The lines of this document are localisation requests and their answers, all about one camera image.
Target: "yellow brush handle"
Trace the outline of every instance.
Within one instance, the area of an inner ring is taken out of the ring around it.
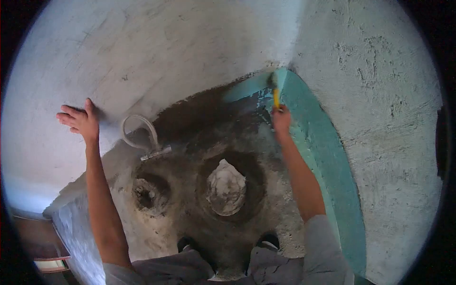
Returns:
[[[273,95],[274,95],[274,106],[277,109],[280,109],[280,103],[279,103],[279,90],[277,88],[274,88],[273,90]]]

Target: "gray cement wall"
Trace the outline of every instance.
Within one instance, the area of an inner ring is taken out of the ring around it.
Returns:
[[[191,94],[279,66],[301,76],[341,137],[359,189],[368,279],[396,283],[440,198],[441,99],[425,45],[394,1],[51,1],[4,100],[8,200],[42,212],[84,172],[84,143],[55,119],[61,104],[91,97],[104,111],[104,154],[126,114],[153,117]]]

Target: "person's right hand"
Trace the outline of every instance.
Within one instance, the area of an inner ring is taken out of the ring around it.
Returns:
[[[70,132],[81,134],[86,144],[98,144],[99,125],[92,101],[87,98],[85,112],[78,111],[67,105],[60,108],[64,113],[57,113],[56,118],[61,124],[70,127]]]
[[[285,105],[280,105],[280,110],[275,106],[272,108],[272,125],[274,127],[277,139],[289,136],[291,124],[291,114]]]

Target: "concrete wall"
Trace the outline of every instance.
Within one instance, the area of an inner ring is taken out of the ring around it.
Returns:
[[[51,1],[4,100],[8,200],[41,212],[84,172],[81,138],[55,119],[61,104],[91,97],[104,111],[104,154],[127,113],[153,117],[188,95],[278,66],[307,83],[342,140],[365,222],[366,276],[397,282],[440,198],[441,101],[430,56],[394,1]]]

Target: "teal paint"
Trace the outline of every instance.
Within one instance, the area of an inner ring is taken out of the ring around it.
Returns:
[[[289,108],[293,118],[290,127],[293,141],[320,184],[326,214],[344,256],[357,275],[365,276],[366,239],[358,190],[336,129],[298,75],[285,68],[275,72],[280,101]],[[233,102],[264,90],[268,76],[263,73],[240,82],[227,92],[224,100]],[[272,95],[263,91],[259,101],[264,98]],[[272,103],[272,99],[266,102],[268,110]]]

